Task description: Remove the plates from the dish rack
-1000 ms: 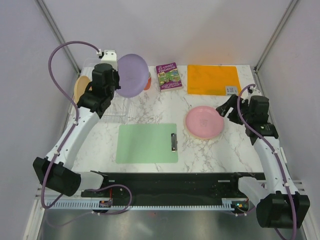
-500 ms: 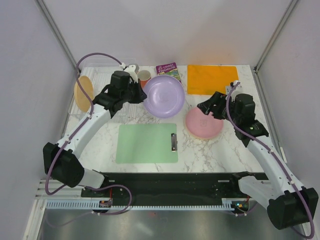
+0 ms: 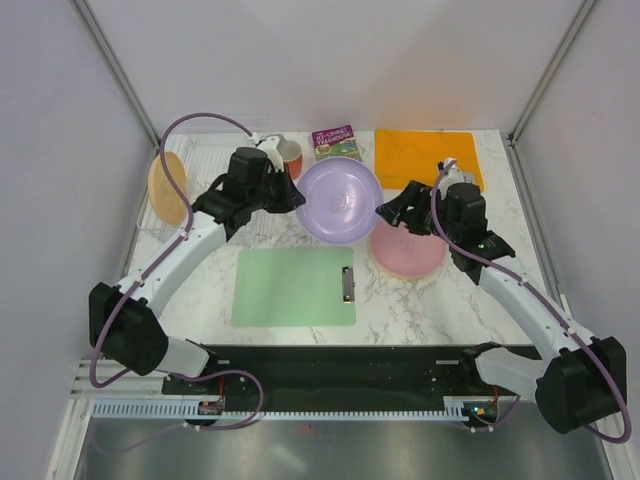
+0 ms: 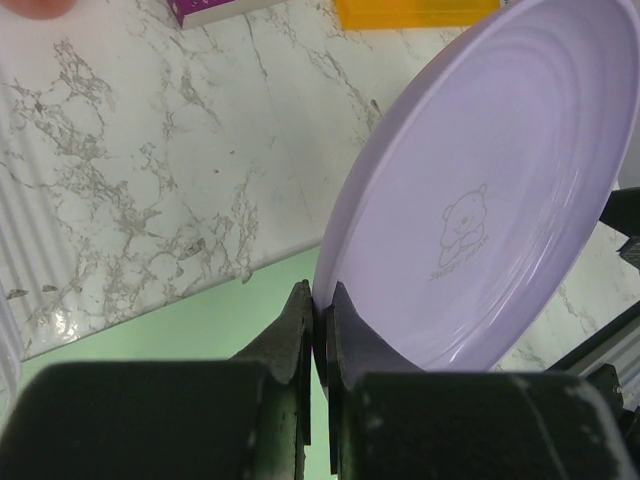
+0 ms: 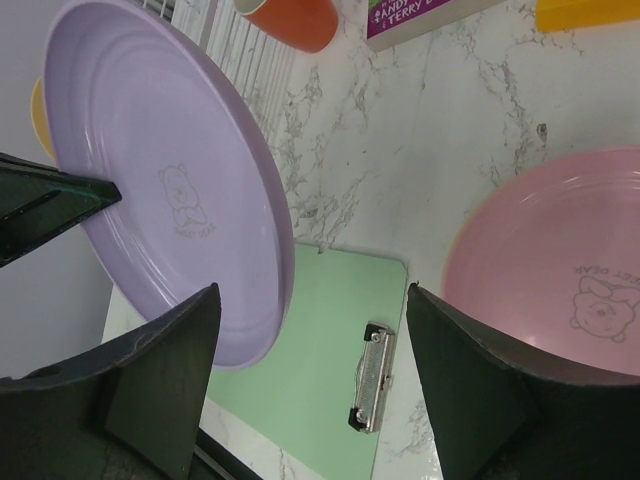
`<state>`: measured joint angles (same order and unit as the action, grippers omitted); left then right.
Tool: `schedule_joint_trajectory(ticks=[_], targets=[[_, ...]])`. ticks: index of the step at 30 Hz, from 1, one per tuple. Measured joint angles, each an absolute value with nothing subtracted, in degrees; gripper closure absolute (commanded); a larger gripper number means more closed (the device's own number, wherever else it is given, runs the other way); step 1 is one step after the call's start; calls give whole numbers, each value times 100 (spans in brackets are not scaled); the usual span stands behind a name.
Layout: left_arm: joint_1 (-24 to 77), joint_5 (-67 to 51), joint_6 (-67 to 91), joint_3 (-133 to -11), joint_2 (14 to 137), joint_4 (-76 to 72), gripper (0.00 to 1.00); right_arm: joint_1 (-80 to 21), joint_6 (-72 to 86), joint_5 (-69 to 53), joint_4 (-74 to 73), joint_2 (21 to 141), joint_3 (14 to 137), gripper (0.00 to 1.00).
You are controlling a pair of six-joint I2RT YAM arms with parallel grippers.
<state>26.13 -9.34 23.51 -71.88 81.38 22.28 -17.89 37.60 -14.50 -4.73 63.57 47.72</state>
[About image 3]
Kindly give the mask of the purple plate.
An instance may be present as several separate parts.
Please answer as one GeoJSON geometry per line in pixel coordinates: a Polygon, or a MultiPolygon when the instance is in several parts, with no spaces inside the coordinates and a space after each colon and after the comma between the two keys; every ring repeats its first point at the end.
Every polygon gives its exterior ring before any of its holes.
{"type": "Polygon", "coordinates": [[[331,157],[299,179],[306,203],[296,209],[305,230],[319,241],[349,245],[366,238],[378,223],[383,190],[375,174],[348,157],[331,157]]]}

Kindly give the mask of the pink plate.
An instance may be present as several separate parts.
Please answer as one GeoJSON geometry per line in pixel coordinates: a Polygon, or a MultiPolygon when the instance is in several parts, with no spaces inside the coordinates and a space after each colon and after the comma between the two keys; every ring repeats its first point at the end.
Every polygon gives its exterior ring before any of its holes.
{"type": "Polygon", "coordinates": [[[401,224],[392,227],[380,220],[370,235],[371,255],[389,274],[422,278],[434,273],[444,261],[448,247],[435,235],[411,234],[401,224]]]}

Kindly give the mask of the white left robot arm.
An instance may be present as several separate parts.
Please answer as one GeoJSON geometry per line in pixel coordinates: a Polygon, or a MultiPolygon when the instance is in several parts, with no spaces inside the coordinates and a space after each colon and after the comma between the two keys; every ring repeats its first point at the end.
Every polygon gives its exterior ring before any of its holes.
{"type": "Polygon", "coordinates": [[[94,353],[105,354],[128,372],[176,374],[184,376],[196,392],[211,392],[220,371],[208,362],[208,352],[168,336],[159,318],[193,271],[246,225],[254,212],[284,214],[304,202],[278,148],[266,143],[237,148],[227,172],[195,200],[182,231],[162,251],[116,285],[99,283],[91,290],[89,341],[94,353]]]}

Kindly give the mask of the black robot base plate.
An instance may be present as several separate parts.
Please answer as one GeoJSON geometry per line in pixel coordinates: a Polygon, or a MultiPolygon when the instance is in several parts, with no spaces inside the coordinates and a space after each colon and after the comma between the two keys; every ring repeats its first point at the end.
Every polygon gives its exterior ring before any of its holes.
{"type": "Polygon", "coordinates": [[[472,376],[464,346],[209,346],[207,374],[170,377],[165,395],[223,394],[233,407],[274,411],[438,409],[446,397],[511,396],[472,376]]]}

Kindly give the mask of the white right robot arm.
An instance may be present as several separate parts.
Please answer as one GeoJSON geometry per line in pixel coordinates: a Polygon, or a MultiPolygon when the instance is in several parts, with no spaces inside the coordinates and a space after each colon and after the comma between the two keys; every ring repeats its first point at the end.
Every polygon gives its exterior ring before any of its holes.
{"type": "Polygon", "coordinates": [[[457,371],[465,391],[477,394],[491,385],[531,400],[561,434],[593,429],[620,414],[621,434],[598,436],[613,444],[630,440],[624,347],[613,337],[597,338],[538,289],[513,248],[489,229],[478,186],[436,188],[412,181],[376,213],[392,227],[444,241],[454,265],[502,306],[539,355],[533,360],[494,342],[470,347],[457,371]]]}

